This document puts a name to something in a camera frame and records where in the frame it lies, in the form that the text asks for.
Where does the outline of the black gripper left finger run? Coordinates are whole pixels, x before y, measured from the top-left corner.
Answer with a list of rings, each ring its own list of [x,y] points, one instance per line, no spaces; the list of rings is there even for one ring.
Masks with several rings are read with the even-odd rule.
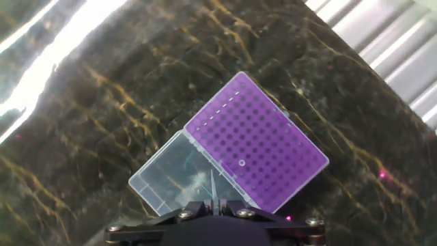
[[[140,245],[161,240],[172,226],[182,222],[213,215],[214,202],[189,202],[184,208],[157,217],[146,223],[128,226],[122,223],[110,225],[104,231],[104,245]]]

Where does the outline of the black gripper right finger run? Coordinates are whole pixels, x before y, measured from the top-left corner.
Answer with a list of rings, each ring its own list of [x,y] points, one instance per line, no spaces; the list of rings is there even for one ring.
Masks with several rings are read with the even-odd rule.
[[[295,245],[325,245],[325,222],[311,217],[291,221],[239,200],[219,200],[219,215],[252,221],[263,227],[271,239],[291,239]]]

